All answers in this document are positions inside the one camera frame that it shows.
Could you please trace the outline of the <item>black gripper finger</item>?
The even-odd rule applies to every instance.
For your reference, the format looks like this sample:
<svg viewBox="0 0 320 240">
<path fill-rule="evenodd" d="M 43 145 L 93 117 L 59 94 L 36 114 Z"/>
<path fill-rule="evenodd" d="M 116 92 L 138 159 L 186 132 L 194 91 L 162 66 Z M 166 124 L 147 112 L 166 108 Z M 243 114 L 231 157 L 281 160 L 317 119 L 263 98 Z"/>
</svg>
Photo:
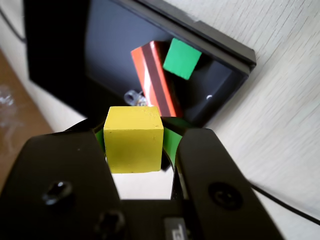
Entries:
<svg viewBox="0 0 320 240">
<path fill-rule="evenodd" d="M 123 240 L 125 217 L 92 128 L 34 136 L 0 195 L 3 240 Z"/>
</svg>

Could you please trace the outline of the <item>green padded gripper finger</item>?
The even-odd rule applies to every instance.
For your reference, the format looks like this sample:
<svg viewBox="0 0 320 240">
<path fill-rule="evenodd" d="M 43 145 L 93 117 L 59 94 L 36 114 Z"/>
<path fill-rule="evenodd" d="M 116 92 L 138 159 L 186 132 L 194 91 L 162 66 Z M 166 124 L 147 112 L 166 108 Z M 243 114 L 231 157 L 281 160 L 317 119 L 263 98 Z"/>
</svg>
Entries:
<svg viewBox="0 0 320 240">
<path fill-rule="evenodd" d="M 178 117 L 163 117 L 181 136 L 174 187 L 192 240 L 281 240 L 276 227 L 217 135 Z"/>
</svg>

